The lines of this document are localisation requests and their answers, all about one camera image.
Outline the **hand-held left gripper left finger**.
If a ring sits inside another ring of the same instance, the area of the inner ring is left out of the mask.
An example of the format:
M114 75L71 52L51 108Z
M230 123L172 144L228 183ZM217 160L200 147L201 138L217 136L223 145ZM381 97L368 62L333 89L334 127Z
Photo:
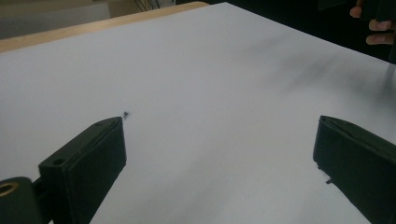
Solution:
M54 224L89 224L126 161L120 117L94 123L42 161Z

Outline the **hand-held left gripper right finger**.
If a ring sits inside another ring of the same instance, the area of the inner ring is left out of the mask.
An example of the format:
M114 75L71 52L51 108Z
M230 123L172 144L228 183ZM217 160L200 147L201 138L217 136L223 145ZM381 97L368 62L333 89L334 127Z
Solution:
M396 145L322 116L313 160L371 224L396 224Z

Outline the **wooden table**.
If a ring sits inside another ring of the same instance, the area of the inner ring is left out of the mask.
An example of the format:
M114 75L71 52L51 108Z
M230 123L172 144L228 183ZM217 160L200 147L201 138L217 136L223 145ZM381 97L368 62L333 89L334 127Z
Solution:
M117 18L111 18L102 21L93 21L79 25L64 27L60 29L50 30L46 32L22 35L0 40L0 53L31 47L51 41L89 33L98 32L112 27L117 27L138 21L146 21L156 19L183 11L196 9L199 7L207 7L208 3L195 1L187 4L154 9L145 12L139 12L131 15L124 15Z

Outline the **white table sheet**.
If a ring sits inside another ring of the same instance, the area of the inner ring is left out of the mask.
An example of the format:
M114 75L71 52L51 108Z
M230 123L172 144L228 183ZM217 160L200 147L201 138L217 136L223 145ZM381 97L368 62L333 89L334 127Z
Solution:
M92 224L369 224L313 160L318 119L396 144L396 77L227 3L7 51L0 179L124 111L127 163Z

